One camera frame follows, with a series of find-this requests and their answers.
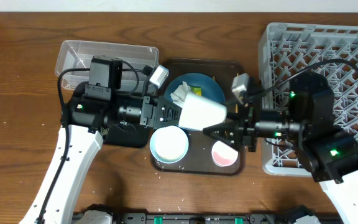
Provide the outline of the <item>white cup green inside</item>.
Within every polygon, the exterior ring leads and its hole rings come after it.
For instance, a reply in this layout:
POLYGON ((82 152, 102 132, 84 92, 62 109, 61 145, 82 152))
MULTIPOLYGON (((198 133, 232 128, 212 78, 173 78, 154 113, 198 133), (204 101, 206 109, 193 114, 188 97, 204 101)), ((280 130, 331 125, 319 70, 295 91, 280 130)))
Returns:
POLYGON ((226 119, 227 108, 203 96, 189 93, 181 109, 178 126, 194 131, 223 123, 226 119))

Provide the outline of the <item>white napkin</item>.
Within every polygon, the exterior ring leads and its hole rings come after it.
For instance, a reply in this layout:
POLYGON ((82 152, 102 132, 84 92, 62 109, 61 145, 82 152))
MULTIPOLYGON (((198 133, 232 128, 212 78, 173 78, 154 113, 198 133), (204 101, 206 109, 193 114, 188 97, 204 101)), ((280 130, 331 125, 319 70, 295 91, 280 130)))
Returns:
POLYGON ((192 93, 191 86, 189 86, 186 82, 182 82, 181 85, 178 86, 178 88, 170 94, 170 97, 174 104, 176 104, 179 107, 183 107, 186 96, 189 93, 192 93))

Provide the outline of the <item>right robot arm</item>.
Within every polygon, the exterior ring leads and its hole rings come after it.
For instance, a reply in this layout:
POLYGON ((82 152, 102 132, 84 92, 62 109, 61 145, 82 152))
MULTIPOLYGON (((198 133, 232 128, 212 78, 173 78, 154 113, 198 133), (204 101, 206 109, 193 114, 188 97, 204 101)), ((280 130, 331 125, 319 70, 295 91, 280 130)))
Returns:
POLYGON ((257 92, 265 90, 244 73, 235 77, 232 92, 238 113, 228 123, 203 129, 203 134, 237 151, 255 149, 258 138, 291 142, 301 166, 338 211, 343 223, 358 223, 358 142, 334 125, 334 93, 325 77, 305 72, 290 80, 287 110, 267 110, 257 92))

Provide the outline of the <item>dark blue plate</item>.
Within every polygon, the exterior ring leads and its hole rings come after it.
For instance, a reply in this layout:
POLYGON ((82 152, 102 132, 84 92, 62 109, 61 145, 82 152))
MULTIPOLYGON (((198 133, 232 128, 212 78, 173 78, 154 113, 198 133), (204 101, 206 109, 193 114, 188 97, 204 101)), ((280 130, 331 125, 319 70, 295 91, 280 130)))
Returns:
POLYGON ((163 94, 163 97, 169 101, 172 101, 170 94, 173 93, 182 82, 186 82, 189 86, 196 86, 202 88, 203 97, 213 100, 217 103, 223 104, 225 102, 225 96, 216 81, 211 77, 202 73, 186 73, 175 78, 168 84, 163 94))

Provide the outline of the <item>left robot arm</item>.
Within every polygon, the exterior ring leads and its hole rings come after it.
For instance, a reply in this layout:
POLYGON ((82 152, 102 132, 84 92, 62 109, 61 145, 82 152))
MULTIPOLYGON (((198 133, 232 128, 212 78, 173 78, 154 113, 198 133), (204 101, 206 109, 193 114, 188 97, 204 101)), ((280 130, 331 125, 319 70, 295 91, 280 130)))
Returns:
POLYGON ((88 82, 65 102, 58 93, 62 117, 57 146, 42 185, 22 223, 71 223, 90 165, 113 126, 159 129, 178 124, 181 108, 164 97, 121 92, 121 58, 95 55, 88 82))

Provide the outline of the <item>white cup pink inside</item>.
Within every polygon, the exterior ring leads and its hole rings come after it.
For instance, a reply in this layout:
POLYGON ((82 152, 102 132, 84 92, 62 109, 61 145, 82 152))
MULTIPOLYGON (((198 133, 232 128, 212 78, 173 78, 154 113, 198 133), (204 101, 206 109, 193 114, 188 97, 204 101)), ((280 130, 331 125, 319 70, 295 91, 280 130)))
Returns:
POLYGON ((217 141, 211 148, 211 156, 213 162, 219 167, 227 167, 233 165, 239 152, 221 141, 217 141))

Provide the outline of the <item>green yellow snack wrapper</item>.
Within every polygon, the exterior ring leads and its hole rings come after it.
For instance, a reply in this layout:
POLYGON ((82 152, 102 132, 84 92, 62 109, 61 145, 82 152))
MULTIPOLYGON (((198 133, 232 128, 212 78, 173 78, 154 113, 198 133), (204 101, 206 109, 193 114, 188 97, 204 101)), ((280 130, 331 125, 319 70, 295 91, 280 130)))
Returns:
POLYGON ((202 88, 200 88, 200 87, 192 86, 191 90, 196 95, 199 95, 199 96, 202 95, 202 88))

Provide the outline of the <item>light blue bowl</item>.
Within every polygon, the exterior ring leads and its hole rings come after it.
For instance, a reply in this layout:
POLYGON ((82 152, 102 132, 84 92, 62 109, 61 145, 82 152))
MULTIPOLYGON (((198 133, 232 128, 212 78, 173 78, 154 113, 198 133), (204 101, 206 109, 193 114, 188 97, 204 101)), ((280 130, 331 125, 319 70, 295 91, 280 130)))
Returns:
POLYGON ((181 128, 168 126, 154 131, 149 142, 150 152, 159 162, 173 164, 184 158, 189 139, 181 128))

